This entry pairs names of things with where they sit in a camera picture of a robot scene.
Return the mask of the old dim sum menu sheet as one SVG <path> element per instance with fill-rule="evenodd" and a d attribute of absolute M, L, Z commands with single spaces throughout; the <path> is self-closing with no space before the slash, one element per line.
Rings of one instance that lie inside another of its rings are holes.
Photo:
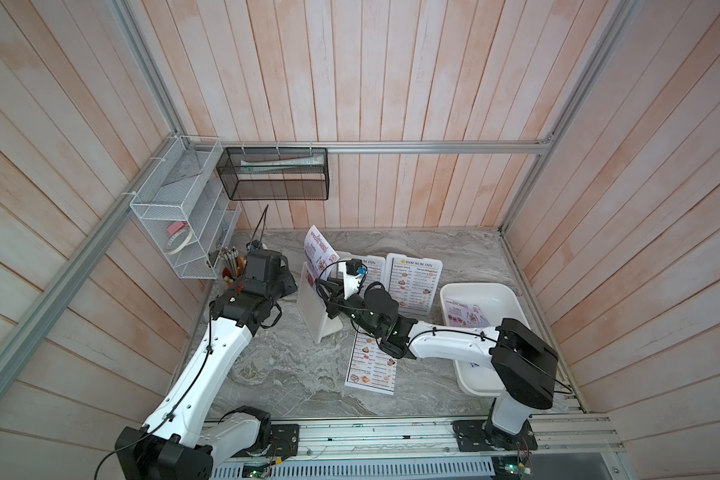
<path fill-rule="evenodd" d="M 347 387 L 393 395 L 397 360 L 382 352 L 375 339 L 355 335 L 345 377 Z"/>

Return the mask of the pink new menu sheet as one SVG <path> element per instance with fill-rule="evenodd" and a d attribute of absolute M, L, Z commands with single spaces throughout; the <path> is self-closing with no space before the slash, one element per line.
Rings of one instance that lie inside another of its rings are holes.
<path fill-rule="evenodd" d="M 305 278 L 308 286 L 316 293 L 316 280 L 328 278 L 339 260 L 339 255 L 315 225 L 308 230 L 303 246 Z"/>

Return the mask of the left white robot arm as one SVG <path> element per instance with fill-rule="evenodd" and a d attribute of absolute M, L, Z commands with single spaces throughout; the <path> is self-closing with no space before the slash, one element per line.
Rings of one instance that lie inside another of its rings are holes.
<path fill-rule="evenodd" d="M 273 455 L 271 416 L 233 409 L 207 427 L 206 417 L 236 359 L 260 329 L 282 316 L 278 302 L 297 290 L 287 258 L 255 250 L 233 285 L 209 305 L 203 340 L 160 406 L 138 428 L 126 427 L 113 454 L 127 479 L 207 479 L 214 467 L 244 452 Z"/>

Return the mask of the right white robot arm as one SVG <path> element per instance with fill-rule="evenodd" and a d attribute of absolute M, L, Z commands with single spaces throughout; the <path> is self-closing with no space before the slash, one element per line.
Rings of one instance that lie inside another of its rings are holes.
<path fill-rule="evenodd" d="M 442 358 L 493 370 L 502 391 L 490 414 L 491 427 L 517 435 L 536 411 L 553 407 L 558 354 L 521 321 L 504 318 L 482 329 L 437 326 L 405 317 L 385 287 L 373 282 L 360 294 L 347 282 L 317 279 L 316 292 L 330 318 L 346 316 L 394 359 Z"/>

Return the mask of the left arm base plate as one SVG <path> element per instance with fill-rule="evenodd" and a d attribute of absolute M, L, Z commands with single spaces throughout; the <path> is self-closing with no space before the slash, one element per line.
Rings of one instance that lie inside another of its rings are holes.
<path fill-rule="evenodd" d="M 262 446 L 253 446 L 241 450 L 232 456 L 233 459 L 251 460 L 285 460 L 298 454 L 300 426 L 296 423 L 275 424 Z"/>

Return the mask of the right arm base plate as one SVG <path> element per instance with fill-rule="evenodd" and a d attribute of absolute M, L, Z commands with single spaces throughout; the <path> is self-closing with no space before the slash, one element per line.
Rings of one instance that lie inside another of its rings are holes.
<path fill-rule="evenodd" d="M 451 423 L 460 452 L 535 451 L 538 442 L 526 420 L 519 433 L 509 434 L 490 420 L 457 420 Z"/>

